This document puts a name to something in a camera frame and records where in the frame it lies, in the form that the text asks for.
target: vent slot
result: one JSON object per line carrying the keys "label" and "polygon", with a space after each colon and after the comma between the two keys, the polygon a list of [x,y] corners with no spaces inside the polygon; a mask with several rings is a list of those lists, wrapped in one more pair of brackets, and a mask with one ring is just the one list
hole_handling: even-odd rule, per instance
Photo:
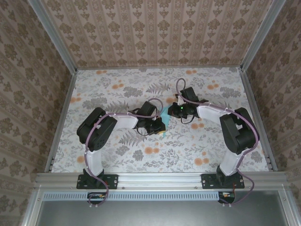
{"label": "vent slot", "polygon": [[[88,192],[45,192],[43,201],[87,201]],[[108,201],[217,201],[218,192],[117,192]]]}

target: wire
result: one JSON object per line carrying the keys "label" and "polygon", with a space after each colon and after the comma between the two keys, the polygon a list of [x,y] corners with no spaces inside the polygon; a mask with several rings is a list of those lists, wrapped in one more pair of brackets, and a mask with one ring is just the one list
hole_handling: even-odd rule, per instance
{"label": "wire", "polygon": [[131,111],[129,111],[129,112],[136,112],[136,111],[138,111],[138,110],[140,110],[139,107],[138,107],[138,108],[135,108],[134,110],[131,110]]}
{"label": "wire", "polygon": [[181,92],[179,91],[179,88],[178,88],[179,81],[183,81],[183,82],[184,82],[184,88],[186,87],[186,81],[185,81],[184,78],[179,78],[178,81],[176,82],[176,85],[175,85],[175,89],[177,90],[178,95],[179,95],[184,101],[186,101],[186,102],[188,102],[188,103],[195,104],[195,105],[200,105],[200,106],[210,106],[210,107],[216,108],[216,109],[218,109],[218,110],[224,110],[224,111],[226,111],[226,112],[232,113],[232,114],[234,114],[235,116],[237,116],[238,118],[240,118],[241,120],[243,120],[243,121],[251,128],[252,132],[254,133],[254,136],[255,136],[255,144],[254,144],[254,146],[253,146],[252,148],[250,148],[248,151],[246,151],[246,152],[244,152],[244,153],[242,154],[240,160],[238,161],[238,163],[237,163],[237,165],[236,165],[236,171],[237,171],[241,176],[247,178],[248,180],[250,180],[250,181],[252,182],[252,187],[251,187],[251,189],[248,191],[248,193],[247,193],[243,198],[241,198],[240,200],[238,200],[238,201],[232,203],[232,205],[238,204],[238,203],[240,203],[242,200],[244,200],[244,199],[245,199],[245,198],[253,191],[254,186],[255,186],[254,181],[253,181],[251,178],[249,178],[249,177],[247,177],[246,175],[244,175],[243,173],[241,173],[241,172],[238,170],[238,168],[239,168],[239,166],[241,165],[241,163],[242,163],[242,161],[243,161],[245,155],[248,154],[248,153],[250,153],[251,151],[253,151],[253,150],[257,147],[257,145],[258,145],[259,139],[258,139],[258,136],[257,136],[256,129],[254,128],[254,126],[253,126],[253,125],[252,125],[245,117],[243,117],[243,116],[240,115],[240,114],[237,114],[235,111],[233,111],[233,110],[231,110],[231,109],[223,108],[223,107],[220,107],[220,106],[217,106],[217,105],[212,105],[211,103],[208,103],[208,104],[207,104],[207,103],[194,102],[194,101],[190,101],[190,100],[184,98],[184,97],[181,95]]}
{"label": "wire", "polygon": [[189,122],[184,123],[184,122],[183,122],[183,118],[181,118],[181,123],[184,124],[184,125],[185,125],[185,124],[189,124],[189,123],[191,123],[191,122],[193,121],[193,119],[194,119],[194,116],[192,117],[192,119],[191,119]]}
{"label": "wire", "polygon": [[93,178],[95,178],[96,180],[100,181],[104,186],[105,186],[105,189],[106,189],[106,194],[105,194],[105,197],[103,198],[103,200],[99,203],[99,204],[92,204],[91,203],[91,197],[89,198],[88,200],[88,203],[90,204],[90,206],[98,206],[98,205],[102,205],[108,198],[108,195],[109,195],[109,187],[108,185],[103,181],[101,180],[100,178],[98,178],[97,176],[95,176],[92,171],[90,170],[89,168],[89,164],[88,164],[88,160],[87,160],[87,153],[89,151],[89,148],[88,148],[88,144],[89,144],[89,140],[92,136],[92,133],[94,132],[94,130],[96,129],[96,127],[100,124],[100,122],[108,117],[108,116],[111,116],[111,115],[119,115],[119,116],[124,116],[124,115],[129,115],[129,116],[134,116],[134,117],[140,117],[140,118],[155,118],[155,117],[158,117],[161,115],[162,111],[163,111],[163,102],[158,99],[158,98],[151,98],[149,99],[148,101],[151,101],[151,100],[158,100],[161,104],[161,109],[158,113],[156,113],[155,115],[151,115],[151,116],[144,116],[144,115],[136,115],[136,114],[132,114],[132,113],[106,113],[103,117],[101,117],[93,126],[93,128],[91,129],[87,139],[86,139],[86,150],[85,150],[85,154],[84,154],[84,158],[85,158],[85,164],[86,164],[86,168],[87,168],[87,171],[89,173],[89,175]]}
{"label": "wire", "polygon": [[149,133],[148,134],[142,134],[142,133],[140,133],[139,130],[138,130],[138,128],[137,128],[137,133],[139,133],[141,136],[147,136],[147,135],[149,135]]}

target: small blue object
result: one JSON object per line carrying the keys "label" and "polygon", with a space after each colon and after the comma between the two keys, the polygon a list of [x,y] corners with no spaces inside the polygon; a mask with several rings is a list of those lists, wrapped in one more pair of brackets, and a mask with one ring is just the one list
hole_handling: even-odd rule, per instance
{"label": "small blue object", "polygon": [[170,120],[170,115],[168,115],[168,108],[169,107],[164,107],[163,111],[160,115],[160,117],[162,118],[162,122],[165,124],[166,130],[168,128],[168,123],[169,123],[169,120]]}

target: floral patterned surface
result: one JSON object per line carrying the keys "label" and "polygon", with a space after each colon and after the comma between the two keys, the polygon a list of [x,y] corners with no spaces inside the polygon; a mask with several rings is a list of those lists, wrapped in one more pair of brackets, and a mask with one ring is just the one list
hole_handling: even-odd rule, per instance
{"label": "floral patterned surface", "polygon": [[[181,77],[200,99],[233,109],[242,106],[250,112],[237,68],[78,71],[52,172],[81,172],[84,168],[84,149],[76,130],[94,108],[126,112],[152,97],[167,107],[175,101],[175,83]],[[101,151],[107,172],[202,172],[215,171],[226,149],[218,124],[194,119],[183,125],[171,118],[165,137],[144,137],[133,129],[119,129]],[[261,145],[245,157],[241,170],[268,170]]]}

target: patterned wallpaper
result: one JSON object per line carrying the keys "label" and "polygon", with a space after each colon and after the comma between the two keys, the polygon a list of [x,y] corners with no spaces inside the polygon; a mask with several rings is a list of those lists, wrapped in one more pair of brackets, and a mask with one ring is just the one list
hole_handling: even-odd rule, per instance
{"label": "patterned wallpaper", "polygon": [[301,1],[286,1],[247,73],[279,170],[301,207]]}
{"label": "patterned wallpaper", "polygon": [[0,225],[22,219],[70,78],[28,2],[0,0]]}
{"label": "patterned wallpaper", "polygon": [[41,0],[77,67],[239,65],[272,0]]}

